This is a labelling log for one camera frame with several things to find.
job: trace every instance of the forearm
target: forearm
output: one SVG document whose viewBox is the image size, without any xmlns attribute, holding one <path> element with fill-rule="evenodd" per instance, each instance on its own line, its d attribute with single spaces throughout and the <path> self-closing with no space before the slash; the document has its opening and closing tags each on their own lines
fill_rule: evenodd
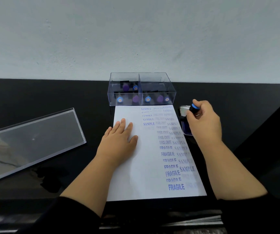
<svg viewBox="0 0 280 234">
<path fill-rule="evenodd" d="M 101 217 L 114 170 L 111 164 L 96 156 L 61 196 L 78 201 Z"/>
<path fill-rule="evenodd" d="M 217 199 L 239 200 L 265 195 L 264 186 L 222 142 L 198 143 Z"/>
</svg>

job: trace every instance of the white wall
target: white wall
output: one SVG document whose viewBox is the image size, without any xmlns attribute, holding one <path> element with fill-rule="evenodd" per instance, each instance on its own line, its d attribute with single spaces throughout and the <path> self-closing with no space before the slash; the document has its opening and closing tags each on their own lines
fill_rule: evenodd
<svg viewBox="0 0 280 234">
<path fill-rule="evenodd" d="M 0 78 L 280 83 L 280 0 L 0 0 Z"/>
</svg>

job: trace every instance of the sheet of paper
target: sheet of paper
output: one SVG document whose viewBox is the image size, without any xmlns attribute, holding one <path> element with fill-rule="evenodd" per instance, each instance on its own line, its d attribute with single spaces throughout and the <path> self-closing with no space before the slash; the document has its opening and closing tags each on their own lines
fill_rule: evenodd
<svg viewBox="0 0 280 234">
<path fill-rule="evenodd" d="M 116 106 L 114 123 L 122 118 L 139 139 L 116 169 L 107 201 L 206 195 L 172 105 Z"/>
</svg>

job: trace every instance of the transparent box cover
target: transparent box cover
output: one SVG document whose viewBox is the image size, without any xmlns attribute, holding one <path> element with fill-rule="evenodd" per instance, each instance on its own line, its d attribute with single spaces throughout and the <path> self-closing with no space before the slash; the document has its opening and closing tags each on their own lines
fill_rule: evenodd
<svg viewBox="0 0 280 234">
<path fill-rule="evenodd" d="M 0 178 L 86 143 L 74 109 L 0 129 Z"/>
<path fill-rule="evenodd" d="M 173 104 L 176 90 L 164 73 L 111 73 L 110 106 Z"/>
</svg>

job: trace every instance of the black shirt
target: black shirt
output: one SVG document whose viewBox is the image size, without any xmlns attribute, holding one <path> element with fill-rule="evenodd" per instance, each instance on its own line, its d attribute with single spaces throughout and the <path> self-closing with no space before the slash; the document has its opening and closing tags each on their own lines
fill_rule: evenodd
<svg viewBox="0 0 280 234">
<path fill-rule="evenodd" d="M 280 232 L 280 199 L 267 194 L 246 200 L 218 200 L 228 234 Z M 94 233 L 99 216 L 79 202 L 58 197 L 34 224 L 17 233 Z"/>
</svg>

